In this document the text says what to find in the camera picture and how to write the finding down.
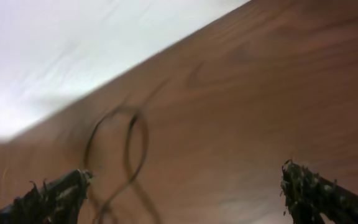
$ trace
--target wood grain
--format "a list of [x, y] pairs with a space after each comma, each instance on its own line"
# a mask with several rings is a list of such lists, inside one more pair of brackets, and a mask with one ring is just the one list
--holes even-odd
[[[139, 184], [161, 222], [129, 189], [112, 203], [119, 223], [291, 223], [279, 197], [289, 158], [358, 194], [358, 1], [236, 9], [3, 146], [9, 196], [80, 167], [92, 126], [122, 103], [149, 122]], [[128, 121], [109, 120], [95, 139], [100, 203], [126, 179]], [[137, 130], [133, 166], [139, 143]], [[92, 213], [85, 204], [80, 223]]]

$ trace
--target white wall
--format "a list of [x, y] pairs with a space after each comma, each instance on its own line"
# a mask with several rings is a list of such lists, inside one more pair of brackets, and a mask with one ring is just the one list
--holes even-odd
[[0, 139], [247, 1], [0, 0]]

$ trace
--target black wire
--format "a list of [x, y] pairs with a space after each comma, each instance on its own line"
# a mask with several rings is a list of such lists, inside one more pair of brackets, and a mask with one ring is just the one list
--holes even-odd
[[[128, 181], [123, 184], [122, 186], [120, 186], [117, 190], [115, 190], [111, 196], [103, 203], [103, 206], [101, 207], [101, 209], [96, 213], [96, 216], [93, 220], [93, 224], [95, 224], [96, 222], [98, 223], [102, 223], [102, 217], [105, 213], [110, 212], [112, 215], [112, 219], [114, 221], [114, 223], [117, 223], [117, 218], [114, 214], [114, 210], [110, 208], [110, 203], [121, 193], [123, 193], [123, 191], [125, 191], [131, 184], [134, 183], [134, 181], [136, 180], [137, 176], [139, 175], [144, 162], [146, 160], [147, 157], [147, 151], [148, 151], [148, 147], [149, 147], [149, 130], [147, 127], [147, 122], [143, 116], [143, 114], [140, 112], [140, 109], [137, 108], [133, 108], [130, 106], [118, 106], [117, 108], [113, 109], [112, 111], [110, 111], [108, 114], [106, 114], [104, 117], [102, 117], [97, 123], [96, 126], [94, 127], [91, 136], [88, 140], [88, 143], [86, 145], [86, 149], [85, 149], [85, 156], [84, 156], [84, 160], [83, 160], [83, 165], [85, 169], [89, 169], [89, 154], [91, 151], [91, 146], [92, 146], [92, 142], [93, 139], [98, 131], [98, 128], [100, 126], [100, 124], [105, 121], [107, 118], [112, 118], [115, 115], [117, 115], [117, 113], [129, 113], [129, 114], [133, 114], [131, 121], [129, 123], [128, 126], [128, 130], [127, 130], [127, 135], [126, 135], [126, 141], [125, 141], [125, 146], [124, 146], [124, 160], [127, 161], [127, 155], [129, 155], [129, 144], [131, 141], [131, 137], [132, 137], [132, 130], [134, 125], [136, 124], [136, 122], [141, 121], [141, 128], [142, 128], [142, 155], [140, 158], [140, 162], [135, 170], [135, 172], [133, 172], [133, 174], [131, 174], [131, 176], [129, 177]], [[98, 204], [96, 201], [94, 201], [94, 206], [97, 208]]]
[[[158, 84], [158, 86], [145, 99], [145, 101], [142, 103], [141, 106], [145, 106], [146, 104], [148, 104], [150, 102], [150, 100], [169, 81], [170, 81], [170, 78], [168, 78], [168, 79], [164, 80], [163, 82], [161, 82], [160, 84]], [[94, 136], [96, 135], [100, 124], [105, 119], [114, 117], [115, 115], [117, 115], [117, 113], [132, 114], [131, 121], [129, 122], [129, 125], [128, 125], [128, 130], [127, 130], [127, 135], [126, 135], [126, 140], [125, 140], [125, 145], [124, 145], [124, 158], [123, 158], [124, 168], [125, 168], [127, 176], [128, 176], [128, 181], [124, 185], [119, 187], [116, 191], [114, 191], [111, 194], [111, 196], [103, 203], [102, 209], [100, 209], [99, 212], [96, 213], [96, 216], [93, 220], [93, 224], [95, 224], [96, 221], [99, 221], [99, 224], [102, 224], [102, 216], [107, 212], [110, 212], [114, 224], [118, 223], [117, 217], [114, 214], [114, 210], [109, 205], [119, 194], [123, 193], [123, 191], [125, 191], [125, 189], [127, 189], [132, 184], [134, 185], [135, 192], [138, 194], [142, 203], [145, 205], [147, 211], [151, 214], [152, 218], [154, 219], [155, 224], [162, 224], [162, 219], [157, 211], [157, 208], [155, 207], [155, 205], [153, 204], [153, 202], [151, 201], [151, 199], [149, 198], [147, 193], [142, 189], [140, 184], [136, 182], [136, 178], [139, 175], [139, 172], [144, 165], [144, 162], [146, 160], [147, 153], [149, 150], [149, 128], [147, 126], [146, 119], [145, 119], [143, 113], [141, 112], [140, 108], [131, 107], [131, 106], [122, 106], [122, 105], [118, 106], [117, 108], [113, 109], [108, 114], [103, 116], [96, 123], [96, 126], [92, 130], [91, 136], [89, 137], [88, 143], [86, 144], [83, 166], [85, 169], [89, 169], [89, 164], [88, 164], [89, 154], [91, 151], [91, 146], [92, 146]], [[130, 149], [133, 127], [136, 124], [136, 122], [139, 122], [139, 121], [141, 121], [140, 124], [141, 124], [141, 128], [142, 128], [142, 157], [140, 158], [140, 162], [139, 162], [135, 172], [132, 173], [131, 163], [130, 163], [130, 159], [129, 159], [129, 149]], [[91, 201], [91, 203], [93, 203], [93, 206], [97, 209], [99, 207], [98, 201], [94, 198], [94, 195], [92, 193], [93, 193], [92, 191], [89, 192], [88, 198]]]

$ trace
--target black cable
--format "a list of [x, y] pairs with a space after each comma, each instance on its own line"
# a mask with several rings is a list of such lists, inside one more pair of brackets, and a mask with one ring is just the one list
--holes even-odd
[[[150, 102], [150, 100], [170, 81], [170, 78], [164, 80], [158, 86], [153, 90], [153, 92], [145, 99], [145, 101], [142, 103], [141, 107], [145, 106]], [[86, 144], [85, 149], [85, 155], [83, 160], [83, 166], [85, 169], [89, 169], [88, 159], [89, 154], [91, 151], [92, 142], [94, 139], [94, 136], [96, 135], [98, 128], [100, 124], [107, 118], [112, 118], [117, 113], [126, 113], [126, 114], [132, 114], [131, 121], [128, 125], [125, 145], [124, 145], [124, 169], [126, 171], [128, 181], [119, 187], [116, 191], [114, 191], [111, 196], [103, 203], [102, 209], [99, 210], [99, 212], [96, 213], [96, 216], [93, 220], [93, 224], [96, 223], [96, 221], [99, 221], [99, 224], [102, 224], [102, 216], [109, 212], [112, 216], [114, 224], [118, 223], [117, 217], [114, 214], [114, 210], [109, 206], [109, 204], [125, 189], [127, 189], [130, 185], [133, 184], [135, 192], [138, 194], [139, 198], [141, 199], [142, 203], [145, 205], [147, 211], [151, 214], [152, 218], [154, 219], [155, 224], [162, 224], [161, 216], [159, 215], [157, 208], [147, 195], [147, 193], [142, 189], [139, 183], [136, 182], [136, 178], [139, 175], [140, 170], [142, 169], [144, 162], [146, 160], [146, 156], [148, 153], [149, 148], [149, 128], [147, 126], [146, 119], [141, 113], [140, 108], [131, 107], [131, 106], [118, 106], [117, 108], [110, 111], [108, 114], [103, 116], [97, 123], [94, 129], [92, 130], [91, 136], [89, 137], [88, 143]], [[135, 170], [135, 172], [132, 173], [131, 169], [131, 163], [129, 159], [129, 149], [130, 149], [130, 143], [131, 143], [131, 136], [132, 136], [132, 130], [136, 122], [140, 122], [141, 128], [142, 128], [142, 157], [140, 158], [140, 162]], [[99, 207], [98, 201], [95, 199], [93, 192], [90, 190], [88, 198], [91, 203], [93, 203], [93, 206], [97, 209]]]
[[[102, 217], [107, 212], [111, 213], [112, 219], [114, 220], [115, 223], [117, 223], [117, 218], [114, 214], [114, 210], [111, 209], [109, 207], [109, 205], [119, 194], [123, 193], [123, 191], [125, 191], [131, 184], [134, 183], [134, 181], [136, 180], [137, 176], [139, 175], [139, 173], [144, 165], [144, 162], [146, 160], [146, 157], [147, 157], [147, 151], [148, 151], [148, 147], [149, 147], [149, 130], [147, 127], [147, 122], [146, 122], [143, 114], [140, 112], [140, 109], [137, 109], [137, 108], [133, 108], [133, 107], [129, 107], [129, 106], [118, 106], [117, 108], [115, 108], [114, 110], [112, 110], [108, 114], [106, 114], [104, 117], [102, 117], [96, 123], [96, 126], [94, 127], [94, 129], [91, 133], [91, 136], [88, 140], [88, 143], [86, 145], [85, 156], [84, 156], [84, 160], [83, 160], [84, 168], [89, 169], [89, 164], [88, 164], [89, 154], [91, 151], [93, 139], [98, 131], [100, 124], [103, 121], [105, 121], [107, 118], [114, 117], [115, 115], [117, 115], [117, 113], [133, 114], [131, 121], [129, 123], [129, 126], [128, 126], [127, 135], [126, 135], [126, 141], [125, 141], [125, 146], [124, 146], [124, 160], [125, 161], [128, 160], [127, 157], [129, 155], [129, 144], [130, 144], [131, 137], [132, 137], [132, 130], [133, 130], [134, 125], [138, 121], [141, 121], [140, 124], [141, 124], [141, 128], [142, 128], [142, 155], [141, 155], [140, 162], [139, 162], [135, 172], [133, 172], [133, 174], [131, 174], [131, 176], [129, 177], [128, 181], [125, 184], [123, 184], [117, 190], [115, 190], [111, 194], [111, 196], [103, 203], [103, 206], [101, 207], [101, 209], [96, 213], [96, 216], [93, 220], [93, 224], [95, 224], [96, 222], [102, 223]], [[89, 199], [90, 200], [94, 199], [93, 195], [90, 195]], [[98, 208], [98, 204], [97, 204], [96, 200], [94, 200], [94, 206], [96, 208]]]

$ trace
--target black robotic claw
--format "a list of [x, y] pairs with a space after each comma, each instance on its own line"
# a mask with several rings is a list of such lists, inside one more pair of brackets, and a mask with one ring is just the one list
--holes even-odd
[[358, 223], [358, 196], [291, 160], [282, 167], [285, 206], [295, 224]]
[[76, 224], [92, 174], [74, 170], [0, 209], [0, 224]]

